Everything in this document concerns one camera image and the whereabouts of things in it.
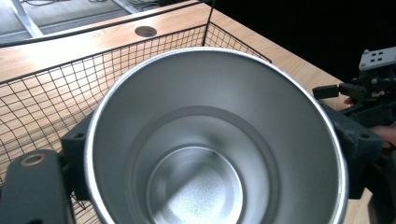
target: metal wire grid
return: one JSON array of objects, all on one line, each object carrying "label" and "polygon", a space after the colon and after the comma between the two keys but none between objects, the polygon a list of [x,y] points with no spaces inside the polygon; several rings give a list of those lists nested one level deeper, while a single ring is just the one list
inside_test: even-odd
[{"label": "metal wire grid", "polygon": [[[20,155],[40,148],[59,152],[60,138],[96,108],[127,70],[168,50],[199,46],[236,49],[271,62],[210,22],[0,83],[0,185],[9,163]],[[73,195],[72,201],[78,223],[99,222],[91,203]]]}]

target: black wire mesh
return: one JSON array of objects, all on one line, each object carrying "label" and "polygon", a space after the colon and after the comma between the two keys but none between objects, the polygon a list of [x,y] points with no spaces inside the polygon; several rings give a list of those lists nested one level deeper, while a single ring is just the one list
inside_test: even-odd
[{"label": "black wire mesh", "polygon": [[[20,155],[41,148],[59,152],[61,137],[96,108],[107,89],[127,70],[168,50],[203,43],[271,62],[210,22],[0,83],[0,185],[8,165]],[[72,201],[78,223],[99,222],[90,202],[78,202],[73,195]]]}]

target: human hand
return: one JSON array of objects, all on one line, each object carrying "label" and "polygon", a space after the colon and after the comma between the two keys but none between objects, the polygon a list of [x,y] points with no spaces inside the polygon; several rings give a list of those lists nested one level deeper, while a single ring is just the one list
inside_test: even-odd
[{"label": "human hand", "polygon": [[348,97],[345,99],[344,104],[346,105],[353,105],[353,100],[352,98]]},{"label": "human hand", "polygon": [[396,146],[396,122],[389,126],[376,126],[370,130],[385,140],[384,147]]}]

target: metal bracket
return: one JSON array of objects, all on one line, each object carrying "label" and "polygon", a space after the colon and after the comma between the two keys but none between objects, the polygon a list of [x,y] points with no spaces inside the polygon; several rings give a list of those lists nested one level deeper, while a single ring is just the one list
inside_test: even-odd
[{"label": "metal bracket", "polygon": [[361,71],[396,63],[396,47],[389,49],[365,50],[361,55]]},{"label": "metal bracket", "polygon": [[43,33],[41,33],[40,29],[38,29],[38,26],[35,25],[33,20],[29,17],[29,15],[27,15],[20,0],[11,0],[11,3],[12,10],[14,10],[15,15],[17,15],[18,17],[18,20],[20,20],[22,25],[29,32],[30,36],[33,38],[42,36]]},{"label": "metal bracket", "polygon": [[131,14],[139,12],[139,10],[137,10],[136,8],[131,6],[131,3],[129,3],[126,0],[113,0],[113,2],[117,3],[120,7],[122,7],[123,9],[125,9],[126,11],[128,11]]}]

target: black plastic part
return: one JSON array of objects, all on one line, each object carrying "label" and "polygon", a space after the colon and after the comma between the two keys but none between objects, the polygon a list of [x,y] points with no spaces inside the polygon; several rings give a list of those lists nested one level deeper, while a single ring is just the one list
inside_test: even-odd
[{"label": "black plastic part", "polygon": [[316,87],[312,92],[317,100],[337,97],[339,95],[337,85]]},{"label": "black plastic part", "polygon": [[338,86],[338,90],[341,94],[349,96],[357,102],[363,102],[365,99],[371,99],[371,93],[367,91],[361,85],[355,85],[350,83],[341,83]]},{"label": "black plastic part", "polygon": [[359,199],[365,188],[364,170],[369,163],[379,158],[384,140],[329,106],[322,104],[322,107],[332,121],[346,159],[349,199]]},{"label": "black plastic part", "polygon": [[1,223],[75,223],[56,152],[41,149],[13,161],[0,201]]},{"label": "black plastic part", "polygon": [[343,109],[340,113],[355,120],[366,128],[378,125],[390,125],[395,121],[394,110],[396,100],[379,99],[371,104],[356,104]]},{"label": "black plastic part", "polygon": [[396,223],[396,151],[368,167],[365,183],[373,193],[369,203],[371,222]]},{"label": "black plastic part", "polygon": [[75,192],[80,201],[90,199],[84,175],[84,147],[92,113],[61,138],[66,167],[64,179],[68,193]]}]

